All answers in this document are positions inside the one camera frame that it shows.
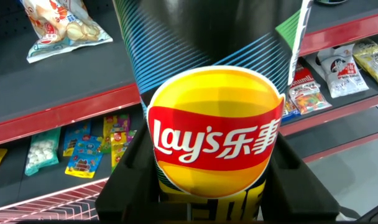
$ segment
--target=metal shelf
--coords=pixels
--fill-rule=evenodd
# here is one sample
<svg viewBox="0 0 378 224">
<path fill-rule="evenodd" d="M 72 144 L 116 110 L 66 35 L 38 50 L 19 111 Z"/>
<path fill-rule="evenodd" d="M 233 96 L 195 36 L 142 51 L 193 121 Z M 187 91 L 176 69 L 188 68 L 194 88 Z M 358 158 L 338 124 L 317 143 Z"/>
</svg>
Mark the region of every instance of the metal shelf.
<svg viewBox="0 0 378 224">
<path fill-rule="evenodd" d="M 16 5 L 15 0 L 7 1 Z M 14 20 L 29 23 L 24 12 L 19 7 L 0 11 L 0 35 L 5 35 L 0 38 L 0 144 L 140 102 L 112 0 L 85 3 L 114 42 L 34 64 L 25 59 L 36 40 L 31 27 L 8 30 L 7 26 L 7 21 Z M 362 0 L 351 0 L 336 7 L 315 4 L 301 54 L 376 33 L 378 0 L 367 5 Z M 378 96 L 378 89 L 369 95 L 356 95 L 357 99 L 348 102 L 372 96 Z M 378 103 L 367 101 L 368 106 Z"/>
<path fill-rule="evenodd" d="M 300 55 L 378 34 L 378 0 L 312 5 Z"/>
<path fill-rule="evenodd" d="M 143 122 L 142 108 L 139 105 L 109 113 L 128 113 L 131 119 L 131 129 L 139 129 Z M 30 137 L 8 142 L 0 147 L 8 150 L 0 165 L 0 207 L 14 203 L 25 202 L 33 198 L 54 194 L 55 192 L 86 185 L 96 180 L 108 178 L 111 174 L 111 155 L 104 154 L 95 176 L 92 179 L 79 178 L 65 174 L 70 157 L 63 157 L 64 131 L 62 128 L 58 148 L 59 163 L 44 167 L 32 176 L 24 174 L 27 153 L 30 147 Z M 103 135 L 103 116 L 91 119 L 91 134 Z"/>
<path fill-rule="evenodd" d="M 351 114 L 285 138 L 304 162 L 312 162 L 378 139 L 378 108 Z"/>
</svg>

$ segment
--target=green stripe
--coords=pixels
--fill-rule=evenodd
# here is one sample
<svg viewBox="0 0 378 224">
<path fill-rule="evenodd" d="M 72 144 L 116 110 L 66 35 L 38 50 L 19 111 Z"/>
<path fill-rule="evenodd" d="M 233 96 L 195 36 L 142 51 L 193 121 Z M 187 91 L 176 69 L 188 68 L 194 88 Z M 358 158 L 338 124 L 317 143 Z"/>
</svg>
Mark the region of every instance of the green stripe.
<svg viewBox="0 0 378 224">
<path fill-rule="evenodd" d="M 298 10 L 295 14 L 290 16 L 286 21 L 275 28 L 291 49 L 293 49 L 294 46 L 295 34 L 297 33 L 299 18 L 300 10 Z"/>
</svg>

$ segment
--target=gray floor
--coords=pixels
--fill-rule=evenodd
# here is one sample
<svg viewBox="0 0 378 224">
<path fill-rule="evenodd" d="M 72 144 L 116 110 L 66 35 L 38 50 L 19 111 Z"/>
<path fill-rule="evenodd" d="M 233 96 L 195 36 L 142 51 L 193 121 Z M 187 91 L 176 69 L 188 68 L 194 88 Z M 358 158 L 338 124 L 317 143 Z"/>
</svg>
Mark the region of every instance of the gray floor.
<svg viewBox="0 0 378 224">
<path fill-rule="evenodd" d="M 308 165 L 340 205 L 360 215 L 378 205 L 378 139 Z"/>
</svg>

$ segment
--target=red shelf rail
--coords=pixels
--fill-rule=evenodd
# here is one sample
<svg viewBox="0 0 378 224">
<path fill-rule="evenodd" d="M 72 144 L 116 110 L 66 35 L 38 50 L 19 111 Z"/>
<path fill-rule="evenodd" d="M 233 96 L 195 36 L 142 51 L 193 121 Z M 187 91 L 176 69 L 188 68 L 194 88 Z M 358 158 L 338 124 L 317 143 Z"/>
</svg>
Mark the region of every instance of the red shelf rail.
<svg viewBox="0 0 378 224">
<path fill-rule="evenodd" d="M 140 103 L 135 84 L 0 123 L 0 144 Z"/>
<path fill-rule="evenodd" d="M 305 34 L 300 56 L 378 34 L 378 14 Z"/>
<path fill-rule="evenodd" d="M 378 14 L 306 34 L 300 55 L 378 34 Z M 140 103 L 135 84 L 0 123 L 0 144 Z M 378 105 L 378 96 L 282 127 L 292 134 Z"/>
</svg>

